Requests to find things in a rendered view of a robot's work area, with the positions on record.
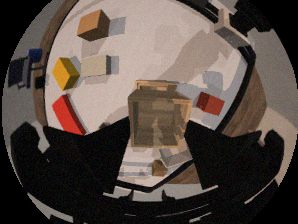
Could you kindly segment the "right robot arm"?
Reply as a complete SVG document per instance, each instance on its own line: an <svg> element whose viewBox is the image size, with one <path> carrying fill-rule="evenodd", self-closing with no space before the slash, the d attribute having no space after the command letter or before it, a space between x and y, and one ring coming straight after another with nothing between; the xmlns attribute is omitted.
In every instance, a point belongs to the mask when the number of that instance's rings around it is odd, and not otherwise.
<svg viewBox="0 0 298 224"><path fill-rule="evenodd" d="M74 224L84 224L84 222L77 220L76 217L73 217L73 222L74 222Z"/></svg>

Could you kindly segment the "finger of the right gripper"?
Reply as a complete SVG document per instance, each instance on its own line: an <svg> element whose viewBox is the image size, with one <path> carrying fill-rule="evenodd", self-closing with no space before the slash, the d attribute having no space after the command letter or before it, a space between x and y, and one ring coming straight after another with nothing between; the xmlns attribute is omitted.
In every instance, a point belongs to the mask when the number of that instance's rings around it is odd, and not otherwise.
<svg viewBox="0 0 298 224"><path fill-rule="evenodd" d="M130 190L130 193L128 194L128 196L124 196L124 198L122 198L122 200L132 200L133 201L133 193L134 193L134 190ZM129 198L130 196L130 198Z"/></svg>
<svg viewBox="0 0 298 224"><path fill-rule="evenodd" d="M172 200L172 198L170 198L170 196L166 196L164 189L162 189L162 196L161 196L161 198L164 201Z"/></svg>

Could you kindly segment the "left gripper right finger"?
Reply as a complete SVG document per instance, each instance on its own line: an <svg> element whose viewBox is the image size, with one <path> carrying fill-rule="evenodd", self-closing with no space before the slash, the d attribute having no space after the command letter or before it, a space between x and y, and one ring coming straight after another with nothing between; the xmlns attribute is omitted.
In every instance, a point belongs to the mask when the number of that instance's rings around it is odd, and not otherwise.
<svg viewBox="0 0 298 224"><path fill-rule="evenodd" d="M230 137L189 120L184 137L196 165L202 190L217 185L216 181L238 159L243 149L258 143L261 135L262 131L255 131Z"/></svg>

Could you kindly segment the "yellow rectangular block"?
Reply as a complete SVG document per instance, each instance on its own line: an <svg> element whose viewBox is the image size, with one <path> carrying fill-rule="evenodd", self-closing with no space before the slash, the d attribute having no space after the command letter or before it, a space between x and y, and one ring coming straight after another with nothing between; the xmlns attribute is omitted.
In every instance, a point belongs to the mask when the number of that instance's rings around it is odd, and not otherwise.
<svg viewBox="0 0 298 224"><path fill-rule="evenodd" d="M69 57L59 57L52 73L55 76L57 84L60 85L61 91L67 91L67 89L73 88L74 83L80 77L80 73L74 68Z"/></svg>

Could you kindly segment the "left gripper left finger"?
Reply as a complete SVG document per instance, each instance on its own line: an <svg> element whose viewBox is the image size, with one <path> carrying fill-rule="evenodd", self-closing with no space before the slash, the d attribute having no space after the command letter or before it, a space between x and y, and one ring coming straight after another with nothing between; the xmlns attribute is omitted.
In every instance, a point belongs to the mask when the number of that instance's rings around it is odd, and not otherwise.
<svg viewBox="0 0 298 224"><path fill-rule="evenodd" d="M104 192L113 194L130 137L129 116L85 136L49 125L43 132L52 149L80 161Z"/></svg>

